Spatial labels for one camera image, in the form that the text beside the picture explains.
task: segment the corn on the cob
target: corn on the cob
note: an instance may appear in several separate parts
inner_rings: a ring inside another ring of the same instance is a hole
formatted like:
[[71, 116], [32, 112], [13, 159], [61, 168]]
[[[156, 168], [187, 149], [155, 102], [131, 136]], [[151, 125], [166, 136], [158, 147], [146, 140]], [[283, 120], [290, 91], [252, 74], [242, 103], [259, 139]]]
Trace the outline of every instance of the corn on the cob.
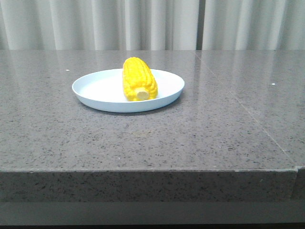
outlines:
[[148, 65], [138, 57], [128, 58], [123, 64], [123, 89], [129, 101], [155, 99], [158, 85]]

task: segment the corn cob end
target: corn cob end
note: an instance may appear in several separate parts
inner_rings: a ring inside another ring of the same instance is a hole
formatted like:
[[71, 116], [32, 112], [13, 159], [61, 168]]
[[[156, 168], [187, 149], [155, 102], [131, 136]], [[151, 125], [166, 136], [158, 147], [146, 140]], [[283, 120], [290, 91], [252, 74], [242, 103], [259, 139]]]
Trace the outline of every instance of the corn cob end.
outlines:
[[138, 87], [134, 90], [134, 92], [140, 100], [148, 100], [149, 98], [149, 93], [145, 90], [144, 87]]

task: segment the white curtain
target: white curtain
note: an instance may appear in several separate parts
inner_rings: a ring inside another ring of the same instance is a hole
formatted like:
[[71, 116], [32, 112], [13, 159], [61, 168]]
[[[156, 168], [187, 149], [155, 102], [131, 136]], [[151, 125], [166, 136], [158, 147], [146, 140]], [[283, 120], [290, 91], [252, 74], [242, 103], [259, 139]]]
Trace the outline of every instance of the white curtain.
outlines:
[[206, 0], [202, 48], [305, 49], [305, 0]]
[[305, 0], [0, 0], [0, 49], [305, 49]]

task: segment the plate rim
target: plate rim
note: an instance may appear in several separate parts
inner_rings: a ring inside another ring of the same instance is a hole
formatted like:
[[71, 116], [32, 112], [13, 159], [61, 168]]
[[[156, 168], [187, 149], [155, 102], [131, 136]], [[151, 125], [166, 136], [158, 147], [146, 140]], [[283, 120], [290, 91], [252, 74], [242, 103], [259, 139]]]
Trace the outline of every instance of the plate rim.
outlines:
[[165, 73], [170, 73], [178, 78], [180, 78], [180, 80], [182, 81], [182, 86], [181, 86], [181, 89], [179, 89], [178, 91], [176, 91], [175, 93], [171, 94], [171, 95], [168, 95], [168, 96], [164, 96], [164, 97], [159, 97], [159, 98], [155, 98], [155, 99], [150, 99], [150, 100], [142, 100], [142, 101], [124, 101], [124, 102], [111, 102], [111, 101], [103, 101], [103, 100], [95, 100], [95, 99], [91, 99], [91, 98], [88, 98], [86, 96], [83, 96], [81, 94], [79, 94], [77, 91], [75, 91], [74, 89], [74, 86], [75, 84], [77, 83], [77, 81], [81, 80], [82, 78], [84, 77], [88, 77], [89, 75], [91, 74], [96, 74], [96, 73], [101, 73], [101, 72], [106, 72], [106, 71], [114, 71], [114, 70], [123, 70], [123, 68], [115, 68], [115, 69], [106, 69], [106, 70], [101, 70], [101, 71], [97, 71], [97, 72], [93, 72], [93, 73], [89, 73], [89, 74], [86, 74], [86, 75], [83, 75], [81, 76], [80, 78], [76, 79], [73, 84], [72, 84], [72, 90], [73, 92], [77, 95], [77, 96], [80, 96], [84, 99], [88, 99], [88, 100], [92, 100], [92, 101], [96, 101], [96, 102], [100, 102], [100, 103], [110, 103], [110, 104], [136, 104], [136, 103], [147, 103], [147, 102], [151, 102], [151, 101], [156, 101], [156, 100], [160, 100], [160, 99], [164, 99], [164, 98], [167, 98], [169, 96], [172, 96], [178, 92], [181, 92], [185, 86], [185, 81], [182, 77], [178, 76], [177, 74], [175, 73], [172, 73], [172, 72], [168, 72], [168, 71], [164, 71], [164, 70], [160, 70], [160, 69], [151, 69], [152, 71], [159, 71], [159, 72], [165, 72]]

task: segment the speckled stone surface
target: speckled stone surface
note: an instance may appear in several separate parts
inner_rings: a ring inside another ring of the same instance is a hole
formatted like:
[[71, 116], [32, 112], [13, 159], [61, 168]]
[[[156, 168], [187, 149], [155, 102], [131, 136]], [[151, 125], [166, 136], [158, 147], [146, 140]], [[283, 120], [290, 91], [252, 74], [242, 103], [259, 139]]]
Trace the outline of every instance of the speckled stone surface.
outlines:
[[[213, 63], [212, 55], [0, 51], [0, 201], [290, 199], [294, 158], [232, 92], [233, 83], [222, 78], [225, 68], [216, 68], [225, 61], [217, 53]], [[121, 68], [130, 56], [181, 76], [180, 98], [132, 114], [98, 111], [78, 101], [71, 89], [76, 79]]]
[[299, 170], [305, 198], [305, 51], [195, 51]]

